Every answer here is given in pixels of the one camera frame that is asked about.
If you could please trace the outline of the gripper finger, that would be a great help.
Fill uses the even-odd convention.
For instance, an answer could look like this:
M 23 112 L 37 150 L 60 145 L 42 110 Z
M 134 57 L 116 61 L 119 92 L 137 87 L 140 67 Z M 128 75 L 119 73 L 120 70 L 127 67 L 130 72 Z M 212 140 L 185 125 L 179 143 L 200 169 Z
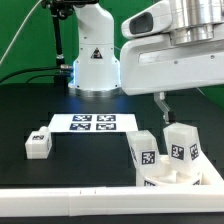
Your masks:
M 168 104 L 165 102 L 166 94 L 164 92 L 157 92 L 154 94 L 154 101 L 157 106 L 163 112 L 163 119 L 166 124 L 171 122 L 171 110 Z

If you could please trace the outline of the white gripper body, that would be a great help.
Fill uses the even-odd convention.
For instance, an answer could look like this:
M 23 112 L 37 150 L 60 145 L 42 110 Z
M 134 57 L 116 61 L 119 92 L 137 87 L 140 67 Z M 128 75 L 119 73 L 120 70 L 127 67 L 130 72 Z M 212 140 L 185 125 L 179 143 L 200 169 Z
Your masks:
M 168 35 L 128 41 L 121 49 L 127 95 L 224 84 L 224 39 L 172 46 Z

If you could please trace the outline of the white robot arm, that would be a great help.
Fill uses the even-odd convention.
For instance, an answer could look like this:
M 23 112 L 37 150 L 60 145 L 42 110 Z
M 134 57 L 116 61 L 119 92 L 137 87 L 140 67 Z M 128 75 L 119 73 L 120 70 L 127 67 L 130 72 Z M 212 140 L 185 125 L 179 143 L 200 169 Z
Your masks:
M 69 87 L 84 96 L 118 88 L 128 95 L 152 93 L 164 113 L 173 90 L 224 84 L 224 0 L 159 0 L 126 19 L 127 42 L 114 55 L 114 20 L 99 4 L 75 6 L 79 55 Z

